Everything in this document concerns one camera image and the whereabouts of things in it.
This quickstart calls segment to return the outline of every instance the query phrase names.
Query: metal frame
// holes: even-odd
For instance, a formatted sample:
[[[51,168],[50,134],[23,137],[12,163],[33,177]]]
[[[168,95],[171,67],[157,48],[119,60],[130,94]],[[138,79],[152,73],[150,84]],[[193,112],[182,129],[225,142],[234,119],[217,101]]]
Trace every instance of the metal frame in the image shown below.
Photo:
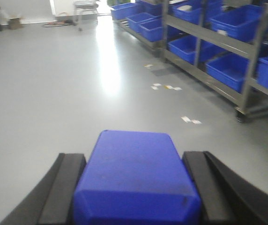
[[[235,1],[236,5],[245,5],[247,1],[238,0]],[[268,89],[259,85],[255,79],[255,70],[257,67],[258,56],[261,48],[261,44],[264,38],[265,31],[268,28],[268,4],[264,4],[264,12],[261,17],[260,24],[258,26],[256,36],[253,44],[245,43],[239,40],[236,40],[231,37],[227,37],[221,35],[217,32],[209,30],[203,27],[205,12],[206,12],[207,0],[203,0],[203,10],[200,17],[199,25],[195,25],[193,23],[180,20],[172,15],[168,14],[169,9],[169,0],[164,0],[164,8],[163,8],[163,26],[164,26],[164,39],[163,39],[163,48],[161,52],[162,60],[169,60],[175,65],[179,66],[219,94],[226,97],[228,100],[237,105],[235,108],[238,112],[238,115],[250,115],[254,116],[254,114],[262,114],[260,111],[251,112],[251,109],[248,108],[248,102],[251,95],[252,88],[256,88],[257,90],[263,92],[268,95]],[[182,30],[188,34],[196,36],[197,39],[197,47],[196,47],[196,57],[194,61],[194,65],[182,60],[180,57],[171,53],[167,50],[167,26],[170,25],[179,30]],[[227,85],[219,82],[214,79],[207,73],[203,72],[198,68],[199,64],[199,55],[201,49],[201,41],[205,40],[211,42],[229,52],[238,54],[244,58],[249,59],[246,80],[243,86],[243,90],[240,93],[234,91],[229,88]]]
[[[138,40],[140,40],[142,43],[144,43],[150,50],[155,51],[158,48],[162,47],[162,41],[150,42],[149,40],[144,38],[142,35],[140,35],[139,33],[136,33],[134,30],[129,28],[128,23],[125,19],[118,20],[115,22],[119,25],[119,27],[123,28],[125,31],[132,34],[134,37],[136,37]]]
[[[158,4],[162,3],[162,0],[141,0],[141,1],[147,2],[147,3],[152,4],[152,5],[158,5]]]

